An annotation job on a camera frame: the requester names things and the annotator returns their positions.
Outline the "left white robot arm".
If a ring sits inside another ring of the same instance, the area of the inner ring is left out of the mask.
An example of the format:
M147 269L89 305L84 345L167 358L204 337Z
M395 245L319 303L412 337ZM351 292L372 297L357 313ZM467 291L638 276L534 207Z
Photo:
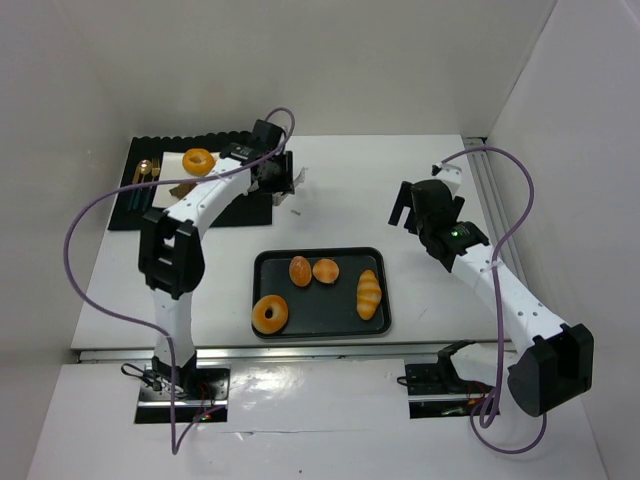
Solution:
M280 153L285 131L266 120L255 122L249 140L232 142L219 153L185 153L183 161L202 167L191 172L196 186L162 211L144 215L138 268L152 291L155 322L161 329L152 357L153 372L184 391L197 383L192 339L192 297L205 272L201 241L214 220L255 183L253 164Z

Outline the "orange hollow bun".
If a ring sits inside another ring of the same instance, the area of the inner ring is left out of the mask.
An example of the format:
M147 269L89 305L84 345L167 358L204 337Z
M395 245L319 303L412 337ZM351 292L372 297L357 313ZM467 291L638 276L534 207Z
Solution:
M208 175L214 169L216 162L215 155L202 148L189 149L182 157L183 169L197 177Z

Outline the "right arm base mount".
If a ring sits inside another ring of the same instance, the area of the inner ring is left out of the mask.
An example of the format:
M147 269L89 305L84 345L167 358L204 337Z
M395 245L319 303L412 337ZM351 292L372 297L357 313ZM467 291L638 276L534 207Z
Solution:
M411 363L396 382L406 389L411 419L468 417L481 405L493 385L463 380L454 367L454 356L475 341L461 340L440 349L433 362Z

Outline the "chocolate croissant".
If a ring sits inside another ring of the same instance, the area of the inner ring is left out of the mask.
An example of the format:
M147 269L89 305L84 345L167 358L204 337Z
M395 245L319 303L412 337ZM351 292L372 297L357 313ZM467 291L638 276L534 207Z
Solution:
M186 197L195 187L196 187L195 183L181 183L171 188L169 190L169 194L172 197L178 200L181 200L184 197Z

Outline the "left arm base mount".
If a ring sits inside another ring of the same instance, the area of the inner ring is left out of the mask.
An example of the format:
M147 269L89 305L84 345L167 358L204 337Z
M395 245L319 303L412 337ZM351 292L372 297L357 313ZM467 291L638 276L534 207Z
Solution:
M158 376L146 365L124 363L122 374L140 382L136 424L167 424L170 422L170 382ZM223 423L228 416L230 369L204 368L198 372L195 385L187 390L176 388L176 422L189 423L195 416L202 423Z

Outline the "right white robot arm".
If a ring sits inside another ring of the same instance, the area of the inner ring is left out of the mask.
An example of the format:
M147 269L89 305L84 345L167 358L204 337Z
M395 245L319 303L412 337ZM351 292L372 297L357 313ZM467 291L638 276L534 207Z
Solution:
M491 386L505 382L520 409L539 417L591 388L594 337L586 326L569 325L543 306L495 257L488 237L475 224L459 220L461 180L460 168L443 166L434 168L430 179L402 182L389 222L396 225L402 211L409 212L405 229L501 316L503 335L516 352L458 341L439 351L440 377Z

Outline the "metal tongs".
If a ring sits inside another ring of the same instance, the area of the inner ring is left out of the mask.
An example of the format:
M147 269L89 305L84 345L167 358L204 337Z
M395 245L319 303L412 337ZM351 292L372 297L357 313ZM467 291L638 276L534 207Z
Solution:
M308 170L307 167L301 168L299 174L293 179L292 190L290 192L286 192L286 193L278 192L272 195L272 205L274 207L280 206L289 195L295 194L295 188L301 185L305 181L307 170Z

